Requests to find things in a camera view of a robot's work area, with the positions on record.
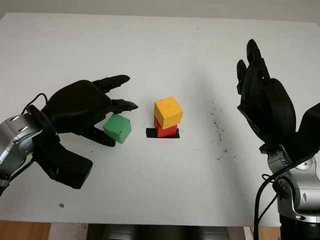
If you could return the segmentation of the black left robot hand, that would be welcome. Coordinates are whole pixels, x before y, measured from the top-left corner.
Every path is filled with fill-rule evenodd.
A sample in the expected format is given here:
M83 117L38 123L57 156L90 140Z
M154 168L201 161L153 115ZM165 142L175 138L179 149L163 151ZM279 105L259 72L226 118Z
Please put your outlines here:
M89 81L79 80L54 93L42 112L59 134L73 133L98 144L114 147L116 141L95 125L108 113L120 114L138 106L124 99L111 99L106 93L128 82L127 75Z

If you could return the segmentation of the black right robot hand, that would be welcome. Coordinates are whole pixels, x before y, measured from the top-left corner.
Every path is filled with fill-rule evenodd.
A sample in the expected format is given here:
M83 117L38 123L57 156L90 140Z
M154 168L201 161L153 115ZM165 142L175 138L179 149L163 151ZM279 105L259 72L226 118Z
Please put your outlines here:
M248 65L236 65L237 109L253 132L266 144L280 145L296 131L296 113L282 83L270 77L265 60L254 39L246 45Z

